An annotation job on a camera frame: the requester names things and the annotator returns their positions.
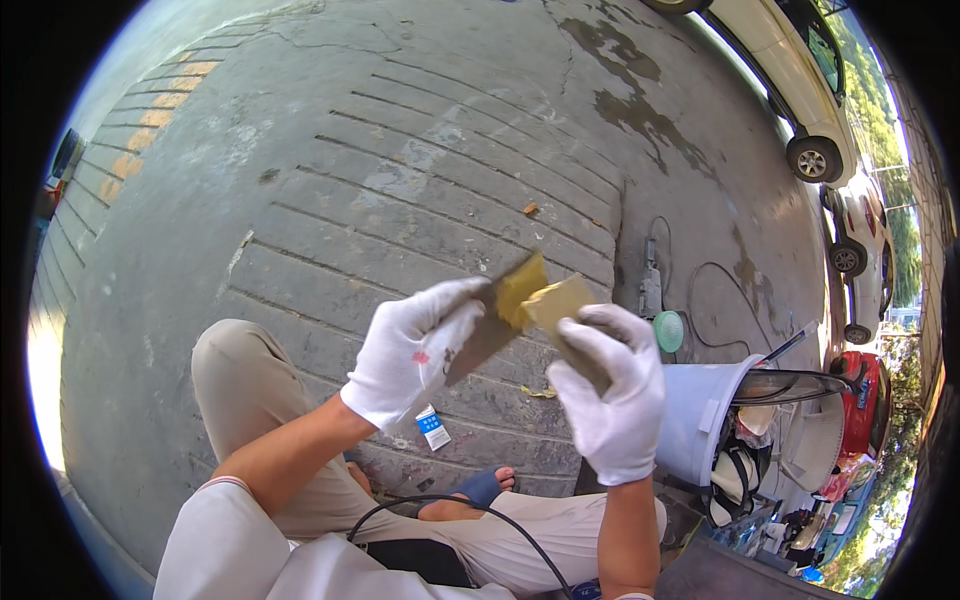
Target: beige pants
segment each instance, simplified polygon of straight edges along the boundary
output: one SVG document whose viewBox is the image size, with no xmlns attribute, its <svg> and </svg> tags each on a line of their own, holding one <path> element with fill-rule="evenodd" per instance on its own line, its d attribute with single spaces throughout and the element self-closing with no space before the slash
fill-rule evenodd
<svg viewBox="0 0 960 600">
<path fill-rule="evenodd" d="M 219 461 L 318 405 L 274 337 L 246 321 L 220 321 L 204 332 L 193 350 L 193 382 Z M 606 502 L 605 494 L 543 498 L 503 492 L 492 507 L 526 529 L 576 585 L 597 576 L 597 534 Z M 666 511 L 659 501 L 656 505 L 662 539 Z M 274 522 L 288 539 L 310 541 L 331 532 L 345 534 L 375 506 L 349 475 L 343 456 L 337 456 Z M 354 541 L 410 539 L 451 546 L 480 585 L 498 583 L 519 595 L 559 587 L 533 546 L 489 514 L 478 520 L 428 522 L 385 510 L 364 523 Z"/>
</svg>

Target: fallen leaf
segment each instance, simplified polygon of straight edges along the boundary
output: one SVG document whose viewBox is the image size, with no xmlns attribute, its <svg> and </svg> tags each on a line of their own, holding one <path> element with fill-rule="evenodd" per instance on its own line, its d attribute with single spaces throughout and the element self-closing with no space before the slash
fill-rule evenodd
<svg viewBox="0 0 960 600">
<path fill-rule="evenodd" d="M 529 397 L 556 397 L 557 395 L 557 391 L 553 389 L 553 386 L 547 387 L 547 389 L 542 392 L 533 392 L 527 386 L 521 385 L 520 390 Z"/>
</svg>

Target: white bucket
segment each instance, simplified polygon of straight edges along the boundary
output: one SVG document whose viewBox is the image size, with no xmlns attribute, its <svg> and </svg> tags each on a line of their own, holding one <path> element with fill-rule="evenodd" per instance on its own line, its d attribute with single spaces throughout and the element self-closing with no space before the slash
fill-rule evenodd
<svg viewBox="0 0 960 600">
<path fill-rule="evenodd" d="M 732 365 L 663 365 L 666 408 L 657 465 L 696 486 L 710 484 L 713 453 L 733 393 L 762 358 L 753 354 Z"/>
</svg>

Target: hand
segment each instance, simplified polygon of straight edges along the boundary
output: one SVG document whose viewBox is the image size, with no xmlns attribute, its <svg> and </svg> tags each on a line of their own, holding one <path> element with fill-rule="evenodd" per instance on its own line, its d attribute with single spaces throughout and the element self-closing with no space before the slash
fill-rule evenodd
<svg viewBox="0 0 960 600">
<path fill-rule="evenodd" d="M 573 431 L 573 443 L 605 486 L 643 479 L 654 470 L 666 391 L 653 327 L 615 304 L 579 311 L 585 324 L 611 328 L 620 343 L 593 327 L 561 319 L 557 331 L 607 371 L 603 398 L 570 365 L 559 360 L 546 376 L 557 390 Z"/>
<path fill-rule="evenodd" d="M 379 429 L 422 410 L 483 316 L 483 302 L 467 298 L 487 283 L 483 277 L 445 281 L 377 306 L 340 392 L 344 404 Z"/>
</svg>

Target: blue sandal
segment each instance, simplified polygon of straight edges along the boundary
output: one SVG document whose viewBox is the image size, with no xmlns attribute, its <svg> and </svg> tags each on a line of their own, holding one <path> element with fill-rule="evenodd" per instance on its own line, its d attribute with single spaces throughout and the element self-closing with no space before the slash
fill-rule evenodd
<svg viewBox="0 0 960 600">
<path fill-rule="evenodd" d="M 471 475 L 467 481 L 462 484 L 454 486 L 451 490 L 444 492 L 444 494 L 452 495 L 454 493 L 461 493 L 480 506 L 490 508 L 493 500 L 503 492 L 503 490 L 500 489 L 500 480 L 496 478 L 495 474 L 497 469 L 504 467 L 506 467 L 506 465 L 497 465 L 496 467 L 482 470 L 475 475 Z M 420 504 L 414 516 L 419 515 L 420 510 L 422 510 L 424 506 L 433 504 L 436 501 L 437 500 L 428 500 Z"/>
</svg>

